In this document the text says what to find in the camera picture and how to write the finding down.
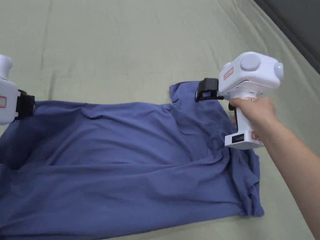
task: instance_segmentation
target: mattress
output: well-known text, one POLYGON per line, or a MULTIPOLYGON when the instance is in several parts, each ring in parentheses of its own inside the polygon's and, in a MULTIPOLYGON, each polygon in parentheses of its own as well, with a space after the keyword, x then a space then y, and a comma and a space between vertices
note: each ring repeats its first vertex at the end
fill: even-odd
MULTIPOLYGON (((170 85, 217 77, 242 52, 277 58, 285 69, 271 95, 277 116, 320 154, 320 75, 252 0, 12 0, 0 11, 10 79, 37 100, 169 103, 170 85)), ((120 239, 313 239, 266 150, 256 153, 264 217, 120 239)))

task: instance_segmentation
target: round button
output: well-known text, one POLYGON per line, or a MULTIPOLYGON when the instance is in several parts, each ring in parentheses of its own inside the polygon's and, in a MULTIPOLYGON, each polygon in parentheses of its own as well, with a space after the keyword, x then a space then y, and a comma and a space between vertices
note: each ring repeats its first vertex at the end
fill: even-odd
POLYGON ((250 53, 241 59, 240 66, 244 71, 255 71, 260 66, 260 58, 258 55, 250 53))
POLYGON ((283 64, 281 62, 277 62, 275 64, 275 74, 280 81, 283 79, 284 72, 283 72, 283 64))

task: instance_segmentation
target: red label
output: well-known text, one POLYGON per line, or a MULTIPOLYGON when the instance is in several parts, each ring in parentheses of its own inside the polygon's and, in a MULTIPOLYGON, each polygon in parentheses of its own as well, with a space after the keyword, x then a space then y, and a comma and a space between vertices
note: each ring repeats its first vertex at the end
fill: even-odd
POLYGON ((249 101, 251 101, 251 102, 257 101, 256 98, 250 98, 250 97, 246 97, 246 98, 244 98, 244 99, 245 99, 245 100, 249 100, 249 101))
POLYGON ((231 74, 233 74, 233 67, 225 75, 223 75, 223 80, 226 80, 231 74))
POLYGON ((0 96, 0 108, 5 108, 7 106, 7 98, 0 96))

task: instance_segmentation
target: black clamp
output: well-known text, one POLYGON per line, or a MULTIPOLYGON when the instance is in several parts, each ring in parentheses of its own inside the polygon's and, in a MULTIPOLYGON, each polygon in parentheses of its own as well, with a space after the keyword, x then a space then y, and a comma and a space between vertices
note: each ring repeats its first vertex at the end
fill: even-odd
POLYGON ((17 98, 17 107, 16 112, 18 112, 18 116, 15 118, 16 120, 21 120, 25 117, 32 116, 35 110, 35 97, 28 95, 23 90, 18 90, 21 95, 17 98))
POLYGON ((217 78, 205 78, 199 82, 198 89, 195 93, 195 101, 203 100, 223 100, 223 96, 217 96, 219 89, 219 80, 217 78))

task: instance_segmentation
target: clothing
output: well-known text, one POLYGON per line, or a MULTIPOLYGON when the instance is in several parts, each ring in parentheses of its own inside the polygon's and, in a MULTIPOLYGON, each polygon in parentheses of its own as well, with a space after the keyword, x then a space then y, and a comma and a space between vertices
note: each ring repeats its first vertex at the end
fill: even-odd
POLYGON ((262 216, 258 156, 224 146, 236 127, 217 100, 194 102, 197 86, 172 85, 164 105, 37 102, 0 138, 0 236, 99 239, 262 216))

